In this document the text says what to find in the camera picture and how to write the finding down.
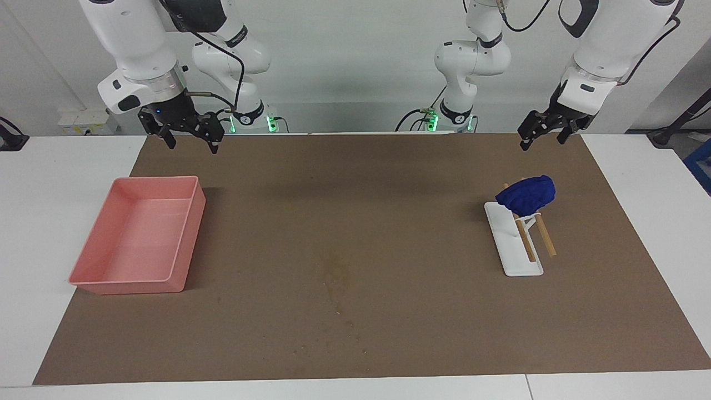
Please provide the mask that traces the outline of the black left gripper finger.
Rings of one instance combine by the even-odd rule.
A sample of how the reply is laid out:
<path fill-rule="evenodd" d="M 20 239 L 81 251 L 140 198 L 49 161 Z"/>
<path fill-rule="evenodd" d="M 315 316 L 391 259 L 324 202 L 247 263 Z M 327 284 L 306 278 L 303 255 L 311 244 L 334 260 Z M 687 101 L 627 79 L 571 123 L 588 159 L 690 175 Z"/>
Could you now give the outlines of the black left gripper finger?
<path fill-rule="evenodd" d="M 528 151 L 538 137 L 548 134 L 556 124 L 556 114 L 551 112 L 530 111 L 518 127 L 519 146 Z"/>
<path fill-rule="evenodd" d="M 558 134 L 558 143 L 566 144 L 570 136 L 576 134 L 579 130 L 585 130 L 590 125 L 590 116 L 580 117 L 577 119 L 567 119 L 563 129 Z"/>

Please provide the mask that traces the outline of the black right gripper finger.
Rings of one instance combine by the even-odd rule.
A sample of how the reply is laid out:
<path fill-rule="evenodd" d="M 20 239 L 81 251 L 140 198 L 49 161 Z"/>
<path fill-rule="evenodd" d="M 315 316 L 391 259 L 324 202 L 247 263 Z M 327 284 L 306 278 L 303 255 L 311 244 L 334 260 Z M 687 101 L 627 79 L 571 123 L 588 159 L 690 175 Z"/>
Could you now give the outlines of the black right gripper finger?
<path fill-rule="evenodd" d="M 198 114 L 195 127 L 192 129 L 194 137 L 203 140 L 212 154 L 217 154 L 224 137 L 224 128 L 220 118 L 215 112 Z"/>
<path fill-rule="evenodd" d="M 171 132 L 170 126 L 159 124 L 153 114 L 147 111 L 139 111 L 138 117 L 146 134 L 155 135 L 162 139 L 168 149 L 175 148 L 176 139 Z"/>

